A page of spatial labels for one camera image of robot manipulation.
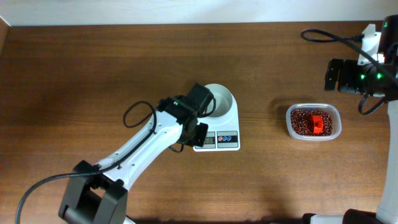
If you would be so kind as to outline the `orange measuring scoop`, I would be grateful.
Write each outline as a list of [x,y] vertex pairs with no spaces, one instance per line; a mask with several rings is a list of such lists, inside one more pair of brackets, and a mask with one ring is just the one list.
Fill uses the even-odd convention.
[[311,115],[311,120],[313,124],[312,133],[313,134],[320,134],[323,132],[324,124],[323,118],[320,115]]

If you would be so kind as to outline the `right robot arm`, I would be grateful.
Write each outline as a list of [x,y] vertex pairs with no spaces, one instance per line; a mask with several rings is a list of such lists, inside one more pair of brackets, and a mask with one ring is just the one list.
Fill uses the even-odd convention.
[[369,24],[362,34],[340,37],[319,29],[305,29],[300,36],[325,36],[324,43],[340,42],[358,53],[357,60],[332,59],[325,74],[326,91],[338,90],[362,96],[361,115],[387,105],[389,155],[381,202],[376,212],[349,209],[342,216],[305,214],[305,223],[397,223],[397,16],[387,16],[380,31]]

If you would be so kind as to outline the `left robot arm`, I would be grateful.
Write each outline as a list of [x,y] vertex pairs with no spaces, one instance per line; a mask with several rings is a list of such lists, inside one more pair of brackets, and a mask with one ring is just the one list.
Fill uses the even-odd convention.
[[116,152],[95,165],[81,161],[73,168],[59,217],[67,223],[132,223],[126,210],[134,182],[171,145],[202,146],[208,125],[198,119],[215,103],[211,91],[199,84],[185,96],[160,100],[148,123]]

